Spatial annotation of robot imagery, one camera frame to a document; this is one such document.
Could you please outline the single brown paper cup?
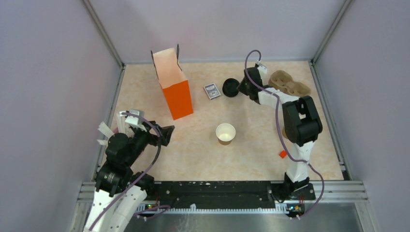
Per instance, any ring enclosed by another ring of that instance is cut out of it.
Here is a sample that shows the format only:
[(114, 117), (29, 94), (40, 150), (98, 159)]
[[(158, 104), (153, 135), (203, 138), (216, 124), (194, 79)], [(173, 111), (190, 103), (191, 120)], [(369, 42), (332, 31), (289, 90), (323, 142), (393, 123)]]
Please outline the single brown paper cup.
[(216, 137), (221, 145), (229, 145), (236, 136), (236, 130), (229, 123), (222, 123), (216, 128)]

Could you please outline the brown pulp cup carrier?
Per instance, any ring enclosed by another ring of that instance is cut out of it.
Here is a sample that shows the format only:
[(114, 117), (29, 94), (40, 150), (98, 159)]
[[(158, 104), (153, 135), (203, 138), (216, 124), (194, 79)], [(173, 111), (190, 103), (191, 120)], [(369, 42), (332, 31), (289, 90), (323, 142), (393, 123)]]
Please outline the brown pulp cup carrier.
[(307, 85), (294, 81), (292, 76), (283, 70), (273, 72), (268, 84), (291, 96), (304, 97), (311, 94), (311, 89)]

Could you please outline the white plastic stirrers bundle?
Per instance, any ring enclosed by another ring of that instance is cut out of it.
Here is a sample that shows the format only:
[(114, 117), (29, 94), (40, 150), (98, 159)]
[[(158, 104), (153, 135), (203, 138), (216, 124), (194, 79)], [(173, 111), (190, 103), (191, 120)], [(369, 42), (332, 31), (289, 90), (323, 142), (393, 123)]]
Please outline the white plastic stirrers bundle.
[(120, 111), (116, 114), (116, 122), (117, 122), (116, 129), (111, 130), (104, 122), (102, 122), (99, 125), (98, 131), (107, 138), (106, 140), (97, 140), (99, 145), (108, 146), (108, 139), (111, 138), (116, 133), (127, 134), (126, 123), (125, 123), (126, 115), (123, 114), (125, 112), (126, 111)]

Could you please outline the stack of black lids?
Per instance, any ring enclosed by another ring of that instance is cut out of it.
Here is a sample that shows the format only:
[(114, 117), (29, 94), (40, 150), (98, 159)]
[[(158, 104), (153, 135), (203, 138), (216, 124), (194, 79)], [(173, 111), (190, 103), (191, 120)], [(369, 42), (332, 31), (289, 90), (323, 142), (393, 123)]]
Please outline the stack of black lids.
[(239, 85), (240, 83), (238, 80), (234, 78), (228, 78), (223, 83), (222, 92), (227, 97), (235, 97), (239, 93), (239, 90), (237, 89)]

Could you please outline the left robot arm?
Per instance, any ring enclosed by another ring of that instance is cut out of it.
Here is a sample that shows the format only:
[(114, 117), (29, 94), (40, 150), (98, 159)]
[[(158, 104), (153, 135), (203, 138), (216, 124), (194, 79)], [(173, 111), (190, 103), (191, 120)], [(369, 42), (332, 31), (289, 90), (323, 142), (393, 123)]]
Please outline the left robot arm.
[(122, 232), (137, 207), (155, 194), (154, 178), (146, 171), (134, 173), (131, 166), (148, 145), (160, 152), (168, 146), (174, 126), (160, 127), (155, 121), (124, 123), (107, 135), (106, 161), (96, 175), (93, 203), (85, 232)]

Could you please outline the playing card box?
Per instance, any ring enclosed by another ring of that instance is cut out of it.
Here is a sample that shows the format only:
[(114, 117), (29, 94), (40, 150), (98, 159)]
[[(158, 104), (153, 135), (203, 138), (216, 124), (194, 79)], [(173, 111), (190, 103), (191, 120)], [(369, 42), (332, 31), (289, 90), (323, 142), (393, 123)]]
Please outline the playing card box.
[(204, 86), (204, 90), (210, 100), (213, 100), (221, 96), (221, 93), (215, 83)]

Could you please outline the orange paper bag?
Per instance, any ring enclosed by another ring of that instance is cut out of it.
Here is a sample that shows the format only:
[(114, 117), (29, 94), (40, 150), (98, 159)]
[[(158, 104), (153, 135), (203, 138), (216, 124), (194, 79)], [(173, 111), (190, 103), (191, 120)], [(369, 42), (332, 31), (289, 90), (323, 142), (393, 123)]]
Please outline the orange paper bag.
[(151, 52), (151, 58), (173, 120), (192, 114), (189, 82), (179, 65), (179, 47)]

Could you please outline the small red cube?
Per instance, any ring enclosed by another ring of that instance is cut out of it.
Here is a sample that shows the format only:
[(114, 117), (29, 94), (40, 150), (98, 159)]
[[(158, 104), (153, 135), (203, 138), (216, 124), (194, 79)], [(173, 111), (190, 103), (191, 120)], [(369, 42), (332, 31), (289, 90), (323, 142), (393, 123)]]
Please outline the small red cube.
[(287, 156), (287, 152), (286, 152), (285, 150), (282, 150), (282, 151), (279, 153), (279, 156), (280, 156), (282, 159), (284, 159), (284, 158)]

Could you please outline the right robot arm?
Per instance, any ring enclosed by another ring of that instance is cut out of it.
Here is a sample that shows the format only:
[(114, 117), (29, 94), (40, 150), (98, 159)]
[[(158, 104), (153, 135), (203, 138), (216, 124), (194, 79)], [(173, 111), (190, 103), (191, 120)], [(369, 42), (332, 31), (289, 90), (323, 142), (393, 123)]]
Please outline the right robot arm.
[(281, 128), (279, 113), (282, 112), (284, 132), (279, 133), (279, 139), (285, 144), (283, 135), (286, 135), (292, 143), (291, 149), (284, 148), (292, 162), (285, 172), (283, 192), (287, 198), (297, 199), (309, 184), (310, 154), (322, 132), (315, 103), (310, 96), (291, 96), (274, 87), (263, 86), (258, 67), (246, 68), (244, 74), (238, 91), (258, 104), (274, 108), (277, 129)]

